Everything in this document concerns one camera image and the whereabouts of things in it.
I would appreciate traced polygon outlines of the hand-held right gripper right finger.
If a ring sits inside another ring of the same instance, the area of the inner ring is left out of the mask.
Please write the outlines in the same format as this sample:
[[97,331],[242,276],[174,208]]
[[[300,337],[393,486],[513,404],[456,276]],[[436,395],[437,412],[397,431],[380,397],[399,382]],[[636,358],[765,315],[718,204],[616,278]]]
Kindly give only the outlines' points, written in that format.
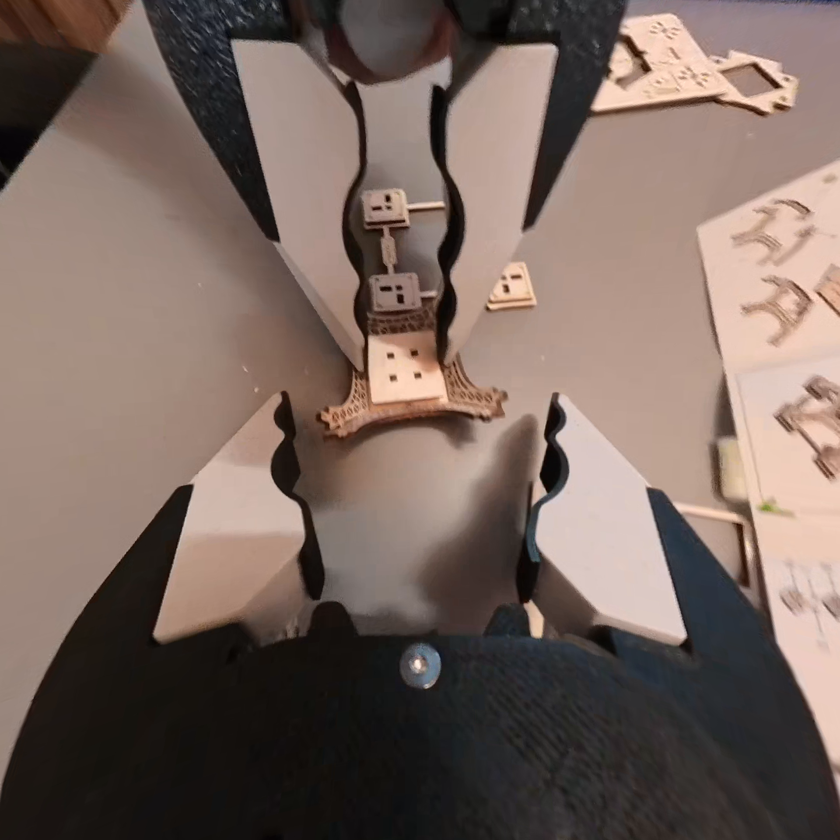
[[518,597],[556,636],[605,629],[687,640],[650,485],[572,401],[552,394],[532,488]]

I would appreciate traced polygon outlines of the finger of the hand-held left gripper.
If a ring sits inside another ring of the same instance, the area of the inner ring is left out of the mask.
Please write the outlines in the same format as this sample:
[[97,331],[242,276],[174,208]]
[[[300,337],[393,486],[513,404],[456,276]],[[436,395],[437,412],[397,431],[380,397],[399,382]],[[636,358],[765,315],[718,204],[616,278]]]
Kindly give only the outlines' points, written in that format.
[[430,139],[447,223],[437,252],[443,289],[437,350],[454,362],[519,245],[557,68],[552,43],[473,44],[436,87]]
[[358,92],[296,43],[237,38],[232,47],[276,249],[343,354],[363,368],[361,272],[344,239],[346,205],[366,163]]

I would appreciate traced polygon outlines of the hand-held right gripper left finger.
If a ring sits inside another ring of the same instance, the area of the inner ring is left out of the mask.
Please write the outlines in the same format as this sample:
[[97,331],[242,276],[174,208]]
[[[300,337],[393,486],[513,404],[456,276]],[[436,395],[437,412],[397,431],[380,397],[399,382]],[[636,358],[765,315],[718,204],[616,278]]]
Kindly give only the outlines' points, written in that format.
[[297,491],[296,435],[290,396],[277,393],[194,476],[155,642],[232,625],[259,645],[298,634],[325,570]]

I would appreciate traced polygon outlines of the wooden lattice tower base model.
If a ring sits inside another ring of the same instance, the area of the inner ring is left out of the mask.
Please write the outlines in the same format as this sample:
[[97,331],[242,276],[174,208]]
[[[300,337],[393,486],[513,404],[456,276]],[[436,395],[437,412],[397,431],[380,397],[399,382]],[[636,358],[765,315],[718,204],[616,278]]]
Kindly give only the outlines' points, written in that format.
[[326,438],[447,414],[490,422],[505,415],[508,394],[474,384],[457,355],[442,364],[436,346],[437,305],[372,313],[364,371],[352,370],[344,402],[318,415]]

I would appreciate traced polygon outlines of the grey desk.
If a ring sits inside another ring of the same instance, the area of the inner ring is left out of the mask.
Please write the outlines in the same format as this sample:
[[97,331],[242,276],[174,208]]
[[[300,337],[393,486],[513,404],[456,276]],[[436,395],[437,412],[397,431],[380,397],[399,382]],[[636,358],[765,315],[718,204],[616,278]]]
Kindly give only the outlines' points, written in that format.
[[326,439],[344,357],[183,107],[142,8],[2,191],[2,763],[64,636],[163,506],[290,394],[327,571],[365,633],[481,630],[515,552],[553,392],[654,487],[704,507],[728,424],[697,226],[838,158],[835,5],[639,2],[710,51],[782,62],[787,113],[601,115],[521,241],[538,297],[485,312],[491,423]]

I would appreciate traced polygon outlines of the mostly empty wooden puzzle sheet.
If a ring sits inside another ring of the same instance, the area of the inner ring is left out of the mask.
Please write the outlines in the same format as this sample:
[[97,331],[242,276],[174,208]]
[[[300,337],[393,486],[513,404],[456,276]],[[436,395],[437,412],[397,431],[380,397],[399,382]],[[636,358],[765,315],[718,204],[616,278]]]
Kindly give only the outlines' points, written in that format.
[[[756,592],[759,582],[759,552],[752,520],[735,511],[703,507],[681,501],[676,501],[674,504],[684,518],[694,523],[704,523],[700,527],[700,536],[704,543],[712,548],[719,565],[729,573],[744,592]],[[729,552],[718,551],[722,548],[720,540],[712,540],[712,545],[706,540],[706,537],[711,535],[713,524],[729,530],[734,535],[734,544],[729,547]]]

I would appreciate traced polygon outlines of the wooden cross connector piece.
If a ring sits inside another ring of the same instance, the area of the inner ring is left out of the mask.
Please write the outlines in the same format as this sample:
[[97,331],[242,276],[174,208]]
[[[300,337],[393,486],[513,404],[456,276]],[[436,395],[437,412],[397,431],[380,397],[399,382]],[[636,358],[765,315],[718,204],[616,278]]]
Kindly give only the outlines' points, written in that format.
[[[444,201],[411,202],[401,188],[365,190],[361,213],[364,230],[380,236],[381,263],[385,272],[372,275],[368,288],[373,313],[413,312],[426,302],[436,301],[437,288],[425,289],[414,272],[400,271],[393,232],[410,228],[412,217],[426,213],[442,213]],[[490,312],[534,308],[537,297],[529,269],[523,262],[510,263],[502,272],[487,302]]]

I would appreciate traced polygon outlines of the wooden sheet with flower cutouts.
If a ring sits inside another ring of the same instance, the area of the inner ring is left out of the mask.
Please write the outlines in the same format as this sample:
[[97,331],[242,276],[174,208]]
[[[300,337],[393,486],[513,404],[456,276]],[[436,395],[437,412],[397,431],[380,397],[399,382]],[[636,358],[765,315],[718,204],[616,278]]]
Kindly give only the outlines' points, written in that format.
[[593,113],[620,112],[715,99],[728,89],[674,14],[626,18],[620,28]]

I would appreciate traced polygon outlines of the paper instruction sheet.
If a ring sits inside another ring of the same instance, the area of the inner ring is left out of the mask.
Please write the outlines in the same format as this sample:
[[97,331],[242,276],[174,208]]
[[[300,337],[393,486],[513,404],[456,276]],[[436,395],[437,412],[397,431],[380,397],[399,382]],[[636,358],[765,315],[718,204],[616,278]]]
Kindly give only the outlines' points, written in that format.
[[838,778],[838,161],[697,237],[774,635]]

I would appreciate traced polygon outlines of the wooden piece with diamond hole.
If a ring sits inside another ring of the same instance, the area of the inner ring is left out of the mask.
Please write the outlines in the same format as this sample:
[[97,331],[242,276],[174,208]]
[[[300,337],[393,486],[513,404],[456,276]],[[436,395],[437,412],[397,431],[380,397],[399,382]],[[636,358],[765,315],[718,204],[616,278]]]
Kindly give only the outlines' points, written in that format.
[[[720,104],[745,109],[763,117],[788,111],[795,105],[800,82],[797,77],[786,73],[780,62],[736,50],[729,51],[726,56],[709,56],[709,61],[726,83],[724,92],[717,97]],[[740,92],[727,74],[747,68],[756,70],[771,88],[749,96]]]

